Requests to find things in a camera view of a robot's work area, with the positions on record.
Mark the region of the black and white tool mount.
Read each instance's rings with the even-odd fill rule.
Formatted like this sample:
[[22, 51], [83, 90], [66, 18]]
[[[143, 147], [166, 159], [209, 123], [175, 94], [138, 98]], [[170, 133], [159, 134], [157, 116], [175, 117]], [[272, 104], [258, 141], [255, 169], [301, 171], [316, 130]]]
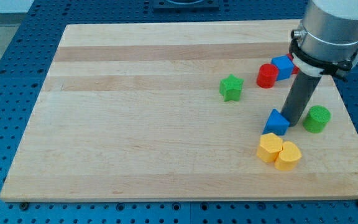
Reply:
[[358, 49], [351, 55], [350, 59], [330, 62], [307, 55], [301, 50], [298, 42], [294, 39], [290, 42], [289, 53], [293, 56], [294, 65], [296, 65], [300, 71], [315, 78], [330, 75], [344, 82], [348, 82], [347, 76], [349, 72], [358, 63]]

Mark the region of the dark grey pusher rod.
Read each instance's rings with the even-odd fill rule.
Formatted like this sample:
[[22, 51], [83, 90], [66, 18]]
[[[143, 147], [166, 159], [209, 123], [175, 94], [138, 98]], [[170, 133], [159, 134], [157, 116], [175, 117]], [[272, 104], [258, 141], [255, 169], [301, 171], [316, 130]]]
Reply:
[[290, 123], [290, 127], [299, 122], [320, 80], [321, 77], [313, 77], [302, 71], [296, 75], [281, 110], [281, 115]]

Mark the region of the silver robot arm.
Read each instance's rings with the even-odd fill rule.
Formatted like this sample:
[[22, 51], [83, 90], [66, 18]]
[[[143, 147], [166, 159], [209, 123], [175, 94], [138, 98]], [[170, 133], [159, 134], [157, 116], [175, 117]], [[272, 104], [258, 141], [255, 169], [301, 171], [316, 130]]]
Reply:
[[345, 80], [357, 65], [358, 0], [309, 0], [289, 53], [299, 72], [281, 114], [295, 126], [323, 76]]

